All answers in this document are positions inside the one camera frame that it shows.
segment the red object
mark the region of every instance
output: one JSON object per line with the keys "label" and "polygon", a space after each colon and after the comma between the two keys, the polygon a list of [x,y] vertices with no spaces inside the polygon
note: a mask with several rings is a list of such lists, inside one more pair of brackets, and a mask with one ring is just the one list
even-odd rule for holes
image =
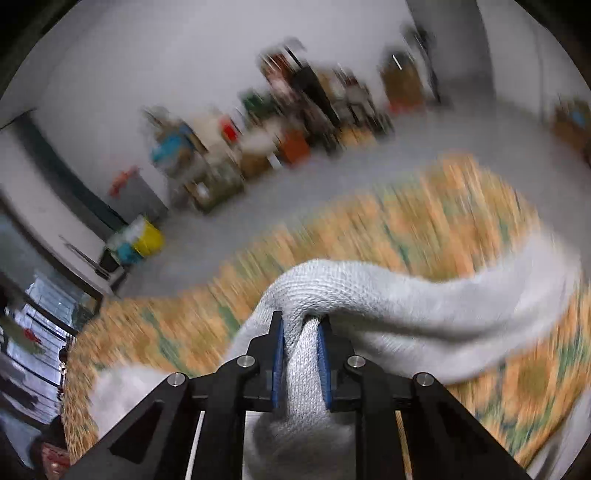
{"label": "red object", "polygon": [[48,480],[58,480],[70,468],[70,455],[51,443],[41,444],[41,459]]}
{"label": "red object", "polygon": [[120,172],[111,184],[111,188],[109,189],[109,195],[112,197],[118,197],[120,189],[125,187],[125,185],[127,185],[127,181],[134,175],[137,175],[138,172],[139,168],[136,166],[131,167],[128,171]]}
{"label": "red object", "polygon": [[238,139],[238,129],[229,116],[226,115],[220,120],[220,129],[229,144]]}
{"label": "red object", "polygon": [[27,339],[29,339],[32,342],[38,343],[39,345],[41,344],[41,339],[37,337],[30,328],[25,328],[23,332]]}

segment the blue gripper pad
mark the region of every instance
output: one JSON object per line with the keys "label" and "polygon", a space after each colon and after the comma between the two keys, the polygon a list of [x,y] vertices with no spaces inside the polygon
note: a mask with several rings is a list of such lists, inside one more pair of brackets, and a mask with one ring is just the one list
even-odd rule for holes
{"label": "blue gripper pad", "polygon": [[279,393],[281,390],[281,374],[283,371],[283,320],[279,326],[277,333],[277,347],[275,349],[275,356],[273,357],[273,382],[271,387],[271,401],[273,408],[277,408],[279,404]]}
{"label": "blue gripper pad", "polygon": [[324,332],[322,325],[318,325],[317,335],[317,358],[318,358],[318,373],[320,375],[320,386],[322,388],[322,397],[324,398],[324,405],[330,410],[330,403],[332,397],[330,394],[330,365],[328,353],[326,351],[326,344],[324,342]]}

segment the metal screw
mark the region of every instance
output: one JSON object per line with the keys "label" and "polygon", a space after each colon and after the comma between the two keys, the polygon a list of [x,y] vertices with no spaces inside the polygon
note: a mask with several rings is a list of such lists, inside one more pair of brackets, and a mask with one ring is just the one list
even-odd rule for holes
{"label": "metal screw", "polygon": [[435,381],[435,379],[433,378],[433,376],[431,374],[426,374],[424,372],[418,374],[415,377],[415,380],[422,387],[428,387],[429,385],[433,385],[433,382]]}
{"label": "metal screw", "polygon": [[365,365],[365,358],[359,355],[352,355],[347,359],[350,367],[359,368]]}
{"label": "metal screw", "polygon": [[242,368],[248,368],[255,364],[255,358],[250,355],[242,355],[236,359],[236,363]]}
{"label": "metal screw", "polygon": [[173,387],[178,387],[179,385],[184,384],[185,379],[186,377],[183,374],[176,372],[175,374],[170,374],[166,381],[169,385],[172,385]]}

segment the black gripper frame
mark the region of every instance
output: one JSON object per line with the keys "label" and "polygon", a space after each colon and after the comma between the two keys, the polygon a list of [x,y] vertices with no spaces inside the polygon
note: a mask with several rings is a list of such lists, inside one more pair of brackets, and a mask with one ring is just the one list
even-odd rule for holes
{"label": "black gripper frame", "polygon": [[[76,462],[64,480],[181,480],[204,411],[193,480],[242,476],[246,411],[277,406],[283,365],[281,312],[246,356],[214,374],[172,374]],[[429,374],[389,375],[368,359],[350,361],[348,339],[319,326],[318,362],[330,411],[356,412],[358,480],[403,480],[395,410],[404,421],[414,480],[529,480],[474,417]]]}

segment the floor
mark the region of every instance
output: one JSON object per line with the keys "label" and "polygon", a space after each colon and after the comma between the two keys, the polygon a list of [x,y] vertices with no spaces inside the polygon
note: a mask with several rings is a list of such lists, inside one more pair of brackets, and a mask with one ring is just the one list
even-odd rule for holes
{"label": "floor", "polygon": [[395,135],[377,146],[347,150],[337,160],[318,153],[295,169],[272,172],[208,216],[171,214],[162,225],[166,247],[133,270],[119,295],[169,296],[205,282],[277,223],[354,190],[403,179],[450,151],[472,153],[524,194],[591,272],[591,168],[533,116],[478,86],[447,93],[452,108],[396,118]]}

